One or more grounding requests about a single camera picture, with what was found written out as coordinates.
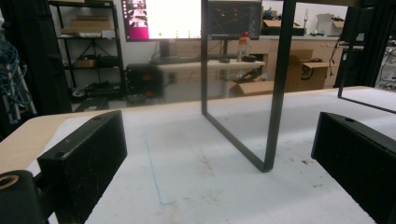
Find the cardboard box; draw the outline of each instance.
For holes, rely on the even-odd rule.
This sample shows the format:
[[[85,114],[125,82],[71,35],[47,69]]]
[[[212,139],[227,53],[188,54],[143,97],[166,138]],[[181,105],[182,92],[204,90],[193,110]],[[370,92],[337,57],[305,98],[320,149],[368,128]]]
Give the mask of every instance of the cardboard box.
[[[76,28],[76,27],[92,28],[92,27],[94,27],[94,28],[100,28],[101,30],[113,29],[110,21],[71,20],[70,27],[72,27],[72,28]]]
[[[76,20],[78,20],[78,21],[108,21],[108,17],[107,16],[77,15]]]
[[[329,62],[311,62],[312,52],[290,51],[285,92],[323,90]]]
[[[50,0],[51,2],[73,2],[73,3],[84,3],[85,0]]]
[[[96,27],[70,27],[60,29],[61,35],[75,35],[76,33],[102,33],[101,28]]]
[[[274,81],[258,81],[248,83],[230,82],[230,96],[252,96],[272,94],[274,91]]]
[[[77,33],[98,33],[101,36],[104,30],[113,30],[113,24],[105,16],[76,16],[70,21],[70,26],[60,29],[61,35],[76,35]]]
[[[116,31],[115,30],[103,30],[102,31],[102,38],[116,38]]]
[[[339,36],[343,32],[344,22],[333,21],[331,14],[318,14],[317,19],[317,30],[323,31],[326,36]]]
[[[74,66],[76,68],[92,68],[96,67],[96,59],[76,59]]]
[[[262,21],[262,35],[279,35],[282,21]],[[298,23],[293,24],[292,35],[304,35],[304,28],[300,28]]]

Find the metal shelving unit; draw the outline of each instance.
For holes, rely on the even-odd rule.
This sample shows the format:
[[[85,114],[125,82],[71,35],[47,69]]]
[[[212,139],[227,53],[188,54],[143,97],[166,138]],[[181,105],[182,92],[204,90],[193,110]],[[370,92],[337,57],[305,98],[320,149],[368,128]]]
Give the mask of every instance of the metal shelving unit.
[[[113,20],[113,27],[115,31],[115,37],[114,38],[103,38],[103,37],[58,37],[59,40],[62,40],[64,42],[65,46],[65,53],[66,53],[66,60],[67,60],[67,65],[64,67],[65,70],[68,70],[70,72],[70,76],[72,79],[72,84],[73,87],[75,88],[77,86],[76,79],[75,79],[75,71],[76,70],[84,70],[84,69],[95,69],[97,74],[98,74],[98,80],[99,83],[102,83],[102,79],[100,76],[100,72],[103,69],[118,69],[120,73],[120,95],[123,96],[125,94],[125,75],[123,71],[123,61],[122,61],[122,54],[121,54],[121,45],[120,45],[120,36],[119,36],[119,24],[118,24],[118,19],[117,19],[117,10],[114,6],[113,1],[90,1],[88,3],[74,3],[74,2],[61,2],[61,1],[49,1],[49,5],[56,7],[57,14],[58,14],[58,19],[60,22],[61,28],[64,28],[64,19],[63,19],[63,14],[61,11],[62,7],[88,7],[88,8],[104,8],[111,10],[111,15],[112,15],[112,20]],[[88,49],[93,49],[94,55],[97,56],[97,50],[101,50],[104,54],[108,54],[103,48],[100,47],[98,42],[100,41],[113,41],[117,47],[117,53],[118,53],[118,64],[117,66],[114,67],[101,67],[101,66],[96,66],[93,68],[76,68],[74,66],[74,63],[71,60],[70,56],[70,50],[69,50],[69,44],[70,41],[90,41],[90,44],[88,45],[87,48],[85,48],[81,55],[82,56]]]

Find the shelf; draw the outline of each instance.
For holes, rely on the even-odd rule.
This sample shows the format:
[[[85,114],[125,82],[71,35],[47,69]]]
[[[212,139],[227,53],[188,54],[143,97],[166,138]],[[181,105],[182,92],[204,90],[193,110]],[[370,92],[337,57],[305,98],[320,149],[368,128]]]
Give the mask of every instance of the shelf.
[[[377,4],[392,3],[391,0],[300,0],[297,2],[317,4],[317,5],[341,6],[341,7],[372,7]]]
[[[113,8],[113,1],[97,1],[97,2],[90,1],[88,3],[49,1],[49,4],[55,7]]]
[[[70,37],[58,37],[58,39],[62,40],[118,40],[118,38],[113,37],[113,38],[104,38],[104,37],[78,37],[78,36],[70,36]]]
[[[86,95],[88,97],[121,97],[122,88],[121,83],[101,83],[91,84],[85,88]]]
[[[112,66],[112,67],[82,67],[82,68],[77,68],[73,66],[64,66],[64,70],[93,70],[93,69],[119,69],[118,66]]]

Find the plastic bottle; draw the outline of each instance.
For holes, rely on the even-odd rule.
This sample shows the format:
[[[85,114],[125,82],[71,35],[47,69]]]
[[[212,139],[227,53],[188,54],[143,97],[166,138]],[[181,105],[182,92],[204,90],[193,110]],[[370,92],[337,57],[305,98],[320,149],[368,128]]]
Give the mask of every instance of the plastic bottle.
[[[236,61],[242,62],[242,57],[248,56],[250,50],[250,36],[248,32],[241,34],[238,42],[238,51],[236,52]]]

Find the screw hole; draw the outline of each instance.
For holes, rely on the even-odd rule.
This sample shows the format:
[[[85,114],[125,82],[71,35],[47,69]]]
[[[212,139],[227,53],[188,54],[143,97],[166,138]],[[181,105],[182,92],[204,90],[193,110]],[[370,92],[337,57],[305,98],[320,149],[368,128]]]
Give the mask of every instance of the screw hole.
[[[17,175],[5,175],[0,177],[0,189],[6,189],[20,179]]]

